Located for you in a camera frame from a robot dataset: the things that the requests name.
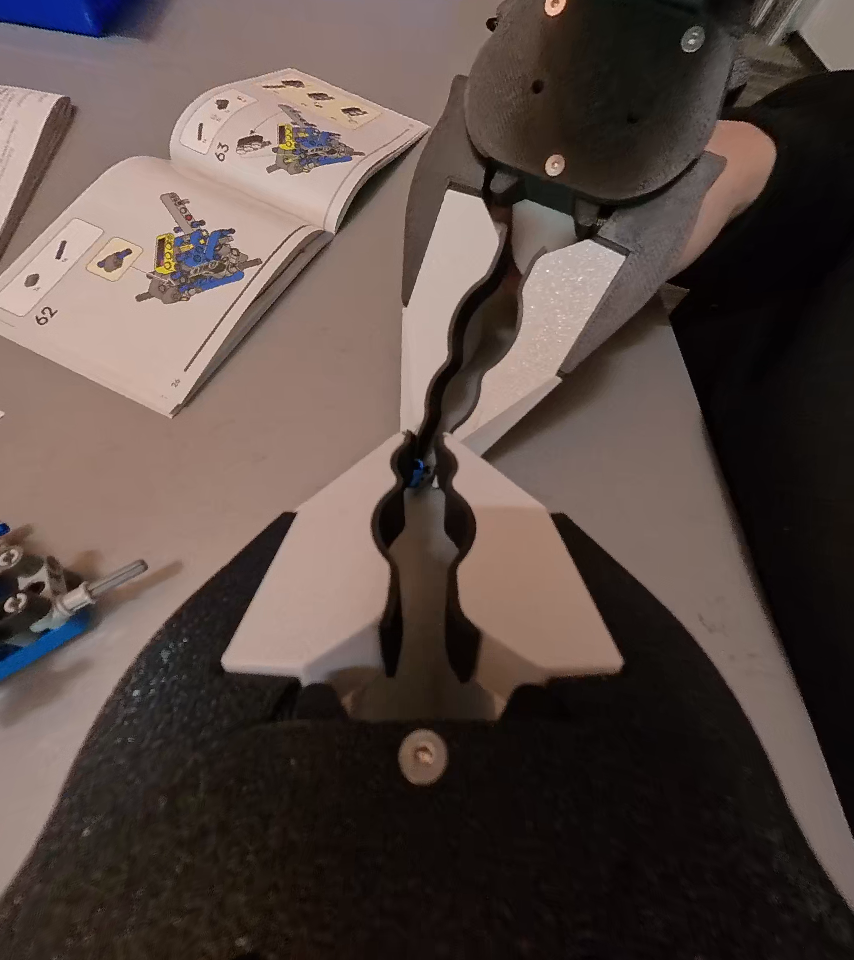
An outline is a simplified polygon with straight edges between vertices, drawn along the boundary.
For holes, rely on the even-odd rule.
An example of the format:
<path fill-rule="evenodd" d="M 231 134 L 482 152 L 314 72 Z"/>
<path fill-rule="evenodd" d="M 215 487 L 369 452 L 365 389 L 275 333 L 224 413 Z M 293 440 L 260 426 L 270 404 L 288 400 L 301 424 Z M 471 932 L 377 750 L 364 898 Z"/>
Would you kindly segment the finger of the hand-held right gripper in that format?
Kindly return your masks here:
<path fill-rule="evenodd" d="M 481 387 L 513 348 L 519 276 L 508 227 L 484 197 L 486 160 L 466 124 L 456 76 L 409 189 L 402 275 L 400 425 L 428 450 L 441 433 L 491 450 L 509 426 L 468 426 Z"/>
<path fill-rule="evenodd" d="M 536 258 L 520 288 L 516 339 L 481 378 L 454 437 L 481 455 L 630 321 L 672 275 L 725 160 L 705 152 L 655 198 L 615 210 L 594 239 Z"/>

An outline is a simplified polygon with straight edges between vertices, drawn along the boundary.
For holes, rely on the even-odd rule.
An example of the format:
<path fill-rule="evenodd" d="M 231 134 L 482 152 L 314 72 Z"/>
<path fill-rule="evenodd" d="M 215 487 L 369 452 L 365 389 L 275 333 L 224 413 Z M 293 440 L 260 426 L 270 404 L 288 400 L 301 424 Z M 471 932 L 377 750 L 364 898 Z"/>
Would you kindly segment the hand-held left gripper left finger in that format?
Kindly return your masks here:
<path fill-rule="evenodd" d="M 388 671 L 381 637 L 396 607 L 377 522 L 404 529 L 409 434 L 398 433 L 299 505 L 221 666 L 303 687 L 362 687 Z"/>

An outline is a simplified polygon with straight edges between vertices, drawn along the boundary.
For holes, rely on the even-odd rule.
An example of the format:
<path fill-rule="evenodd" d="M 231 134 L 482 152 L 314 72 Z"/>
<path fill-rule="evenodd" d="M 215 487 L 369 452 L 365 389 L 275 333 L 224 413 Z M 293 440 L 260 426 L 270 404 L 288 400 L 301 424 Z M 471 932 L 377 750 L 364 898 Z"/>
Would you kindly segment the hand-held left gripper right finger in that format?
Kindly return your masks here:
<path fill-rule="evenodd" d="M 457 678 L 516 690 L 619 673 L 623 656 L 546 507 L 451 435 L 435 452 L 456 546 L 445 646 Z"/>

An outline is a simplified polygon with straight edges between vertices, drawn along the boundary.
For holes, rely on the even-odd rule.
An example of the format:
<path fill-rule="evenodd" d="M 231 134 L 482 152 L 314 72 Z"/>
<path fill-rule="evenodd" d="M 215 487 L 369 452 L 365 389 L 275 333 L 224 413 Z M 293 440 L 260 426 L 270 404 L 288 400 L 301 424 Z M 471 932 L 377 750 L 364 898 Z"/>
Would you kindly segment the open lego instruction booklet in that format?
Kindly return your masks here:
<path fill-rule="evenodd" d="M 429 129 L 292 68 L 220 85 L 0 274 L 0 336 L 172 418 Z"/>

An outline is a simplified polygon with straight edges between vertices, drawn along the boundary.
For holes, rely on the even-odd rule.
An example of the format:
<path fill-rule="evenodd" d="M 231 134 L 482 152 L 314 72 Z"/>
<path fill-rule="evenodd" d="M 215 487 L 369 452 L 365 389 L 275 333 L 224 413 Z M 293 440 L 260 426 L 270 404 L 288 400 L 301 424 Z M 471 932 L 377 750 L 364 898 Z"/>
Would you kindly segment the person's right hand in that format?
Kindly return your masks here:
<path fill-rule="evenodd" d="M 700 258 L 722 230 L 760 196 L 776 162 L 773 140 L 761 129 L 741 121 L 720 121 L 707 151 L 724 160 L 721 174 L 706 192 L 693 229 L 678 256 L 669 283 Z"/>

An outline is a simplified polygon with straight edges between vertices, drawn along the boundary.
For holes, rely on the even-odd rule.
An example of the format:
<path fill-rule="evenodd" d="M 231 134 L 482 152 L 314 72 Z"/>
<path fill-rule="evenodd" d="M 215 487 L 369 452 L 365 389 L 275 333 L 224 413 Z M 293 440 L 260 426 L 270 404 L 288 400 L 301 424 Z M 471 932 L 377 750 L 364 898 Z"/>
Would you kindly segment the person's dark clothing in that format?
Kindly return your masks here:
<path fill-rule="evenodd" d="M 671 323 L 854 836 L 854 71 L 721 121 L 776 162 L 678 276 Z"/>

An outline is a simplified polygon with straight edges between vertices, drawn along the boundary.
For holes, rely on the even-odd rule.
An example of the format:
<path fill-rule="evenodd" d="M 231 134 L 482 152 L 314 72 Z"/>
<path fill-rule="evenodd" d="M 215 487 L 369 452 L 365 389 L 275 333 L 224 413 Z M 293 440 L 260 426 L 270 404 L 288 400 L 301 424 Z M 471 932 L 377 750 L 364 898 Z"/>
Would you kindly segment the blue plastic box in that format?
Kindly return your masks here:
<path fill-rule="evenodd" d="M 19 13 L 27 26 L 103 38 L 135 5 L 133 1 L 23 1 Z"/>

